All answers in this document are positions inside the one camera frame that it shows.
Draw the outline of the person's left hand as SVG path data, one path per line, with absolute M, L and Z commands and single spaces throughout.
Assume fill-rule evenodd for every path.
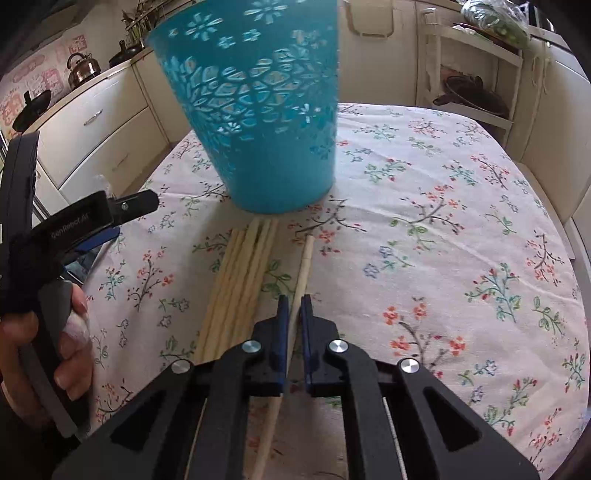
M 32 312 L 1 316 L 1 388 L 25 422 L 48 421 L 49 400 L 77 424 L 89 419 L 94 360 L 82 289 L 69 281 L 45 286 Z

